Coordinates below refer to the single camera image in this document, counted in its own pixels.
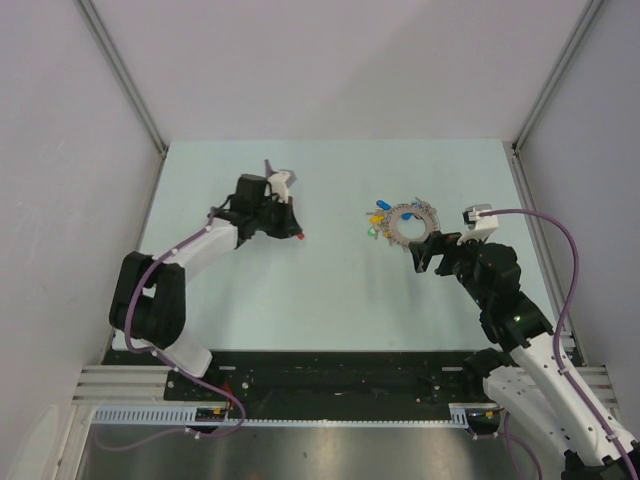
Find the silver disc keyring with keys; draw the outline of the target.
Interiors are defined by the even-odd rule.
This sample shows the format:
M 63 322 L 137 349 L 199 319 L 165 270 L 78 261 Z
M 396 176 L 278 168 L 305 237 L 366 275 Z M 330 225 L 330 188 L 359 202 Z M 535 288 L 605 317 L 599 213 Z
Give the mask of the silver disc keyring with keys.
M 418 197 L 409 203 L 394 205 L 378 200 L 374 210 L 366 216 L 369 237 L 383 238 L 391 246 L 399 246 L 405 251 L 411 243 L 424 242 L 440 228 L 436 208 Z

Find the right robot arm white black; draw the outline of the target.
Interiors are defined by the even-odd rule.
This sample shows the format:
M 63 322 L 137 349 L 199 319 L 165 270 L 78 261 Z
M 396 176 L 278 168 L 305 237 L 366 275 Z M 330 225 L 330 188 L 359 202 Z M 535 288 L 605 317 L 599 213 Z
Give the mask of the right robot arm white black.
M 433 232 L 409 246 L 414 268 L 453 276 L 480 309 L 491 349 L 469 357 L 461 376 L 463 393 L 504 407 L 565 465 L 564 479 L 636 479 L 639 443 L 604 407 L 571 363 L 538 306 L 522 291 L 513 248 Z

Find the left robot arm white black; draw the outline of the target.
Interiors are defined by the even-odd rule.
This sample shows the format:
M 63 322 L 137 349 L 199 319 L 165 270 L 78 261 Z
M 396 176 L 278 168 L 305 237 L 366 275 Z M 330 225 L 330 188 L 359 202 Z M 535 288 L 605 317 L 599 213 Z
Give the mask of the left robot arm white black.
M 275 239 L 303 236 L 293 209 L 291 170 L 266 167 L 263 176 L 243 174 L 235 192 L 207 213 L 195 233 L 156 255 L 133 251 L 122 261 L 109 323 L 125 336 L 133 353 L 151 352 L 187 374 L 197 398 L 214 397 L 220 374 L 213 354 L 188 332 L 187 284 L 222 255 L 240 248 L 256 233 Z

